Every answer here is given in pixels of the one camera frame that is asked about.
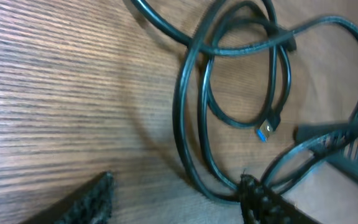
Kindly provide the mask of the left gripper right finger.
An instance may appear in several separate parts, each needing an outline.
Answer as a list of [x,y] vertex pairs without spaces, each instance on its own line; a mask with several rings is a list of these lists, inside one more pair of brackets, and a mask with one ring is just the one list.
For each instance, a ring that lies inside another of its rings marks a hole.
[[241,175],[239,199],[245,224],[319,224],[249,174]]

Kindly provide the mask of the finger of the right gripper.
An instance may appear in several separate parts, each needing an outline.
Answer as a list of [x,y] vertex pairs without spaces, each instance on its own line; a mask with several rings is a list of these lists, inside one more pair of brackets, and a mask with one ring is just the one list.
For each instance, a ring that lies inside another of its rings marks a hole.
[[358,120],[299,125],[294,140],[310,147],[316,156],[325,159],[358,185]]

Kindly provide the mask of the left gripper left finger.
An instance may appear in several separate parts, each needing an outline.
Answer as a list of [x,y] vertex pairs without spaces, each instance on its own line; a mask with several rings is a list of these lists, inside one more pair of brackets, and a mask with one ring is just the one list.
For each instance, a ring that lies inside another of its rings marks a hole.
[[102,172],[22,224],[107,224],[112,217],[114,178]]

